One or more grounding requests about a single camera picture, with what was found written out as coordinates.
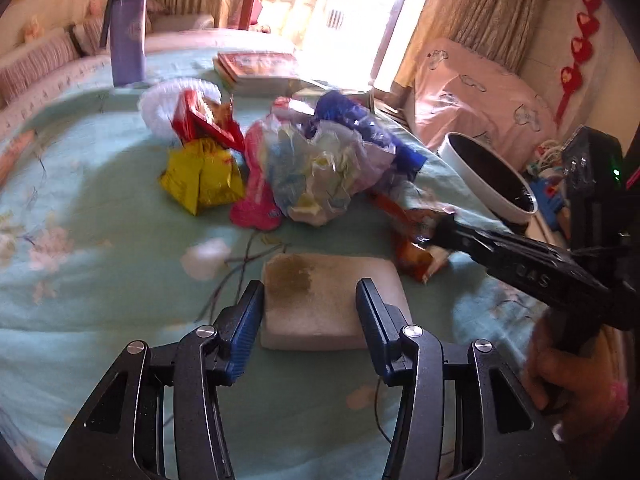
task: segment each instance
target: pink quilt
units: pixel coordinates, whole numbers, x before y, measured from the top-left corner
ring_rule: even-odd
[[[451,40],[428,43],[415,77],[414,134],[437,150],[448,132],[490,145],[516,170],[557,139],[552,111],[517,75]]]

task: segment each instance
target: red heart decoration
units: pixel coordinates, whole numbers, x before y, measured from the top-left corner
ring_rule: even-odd
[[[600,22],[594,16],[590,16],[585,12],[578,12],[576,16],[578,27],[582,31],[582,36],[588,38],[595,34],[600,28]]]
[[[572,94],[582,86],[582,74],[577,65],[565,66],[560,72],[560,82],[565,94]]]
[[[593,14],[602,5],[602,0],[582,0],[584,6],[587,7],[587,12]]]
[[[593,45],[585,38],[573,38],[571,40],[571,53],[577,64],[583,64],[593,56]]]

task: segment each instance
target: book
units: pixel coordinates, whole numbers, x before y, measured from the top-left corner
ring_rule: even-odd
[[[220,64],[236,81],[241,78],[300,78],[300,66],[293,54],[279,52],[221,52]]]
[[[234,94],[291,96],[304,88],[324,88],[302,76],[293,54],[220,52],[213,65],[222,84]]]

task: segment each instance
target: metal screw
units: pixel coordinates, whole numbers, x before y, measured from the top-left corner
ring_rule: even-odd
[[[402,332],[404,332],[404,335],[407,337],[420,337],[424,333],[424,330],[417,325],[407,325],[402,329]]]
[[[203,325],[196,329],[196,336],[206,339],[207,337],[212,337],[216,335],[215,327],[211,325]]]
[[[145,344],[142,341],[132,341],[127,345],[127,352],[132,355],[139,354],[145,349]]]
[[[476,347],[476,350],[482,352],[483,354],[488,354],[491,350],[494,349],[494,346],[486,339],[477,339],[474,342],[474,346]]]

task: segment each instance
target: striped pillow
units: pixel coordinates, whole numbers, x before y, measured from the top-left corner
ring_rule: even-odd
[[[89,18],[82,23],[78,23],[73,34],[80,44],[82,51],[88,56],[96,56],[103,49],[100,48],[100,35],[102,34],[102,16]]]
[[[31,84],[80,57],[66,32],[27,47],[18,47],[10,53],[8,62],[0,64],[0,96],[7,103],[24,94]]]

